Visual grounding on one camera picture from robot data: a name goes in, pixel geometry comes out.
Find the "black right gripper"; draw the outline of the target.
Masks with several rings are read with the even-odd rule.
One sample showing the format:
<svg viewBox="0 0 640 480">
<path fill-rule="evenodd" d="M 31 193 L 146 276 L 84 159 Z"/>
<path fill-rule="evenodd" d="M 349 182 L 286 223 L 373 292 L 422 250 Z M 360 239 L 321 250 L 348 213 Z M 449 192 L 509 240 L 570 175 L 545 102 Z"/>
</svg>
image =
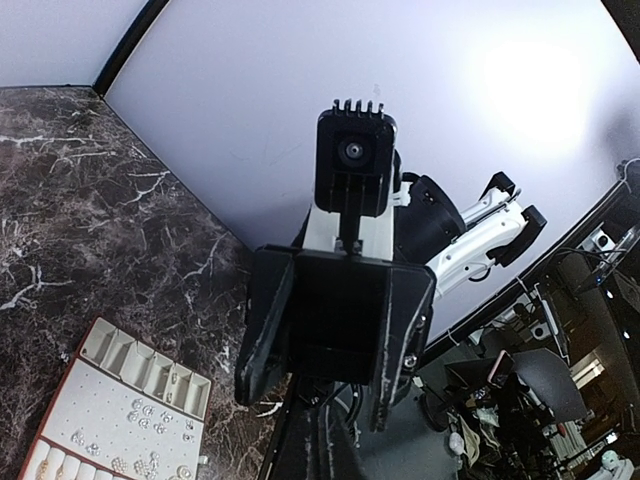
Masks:
<svg viewBox="0 0 640 480">
<path fill-rule="evenodd" d="M 287 372 L 369 386 L 369 429 L 385 430 L 430 328 L 424 265 L 265 246 L 254 257 L 235 399 L 253 405 Z"/>
</svg>

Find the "red jewelry tray insert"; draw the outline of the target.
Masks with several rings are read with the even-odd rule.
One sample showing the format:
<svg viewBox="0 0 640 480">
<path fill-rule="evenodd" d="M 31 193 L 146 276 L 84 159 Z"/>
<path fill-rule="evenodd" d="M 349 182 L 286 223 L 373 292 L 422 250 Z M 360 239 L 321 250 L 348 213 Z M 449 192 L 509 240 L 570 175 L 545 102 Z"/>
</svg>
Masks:
<svg viewBox="0 0 640 480">
<path fill-rule="evenodd" d="M 107 320 L 84 335 L 22 479 L 193 479 L 212 383 Z"/>
</svg>

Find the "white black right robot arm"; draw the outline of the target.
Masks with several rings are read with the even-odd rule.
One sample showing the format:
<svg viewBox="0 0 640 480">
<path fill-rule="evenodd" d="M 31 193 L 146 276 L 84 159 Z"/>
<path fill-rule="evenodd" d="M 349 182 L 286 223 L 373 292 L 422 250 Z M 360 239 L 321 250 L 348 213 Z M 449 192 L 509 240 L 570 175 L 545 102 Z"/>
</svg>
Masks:
<svg viewBox="0 0 640 480">
<path fill-rule="evenodd" d="M 513 263 L 544 228 L 517 195 L 496 173 L 461 211 L 430 178 L 405 174 L 379 217 L 312 207 L 291 245 L 255 253 L 237 402 L 255 403 L 289 373 L 364 385 L 370 427 L 383 430 L 419 367 L 434 302 Z"/>
</svg>

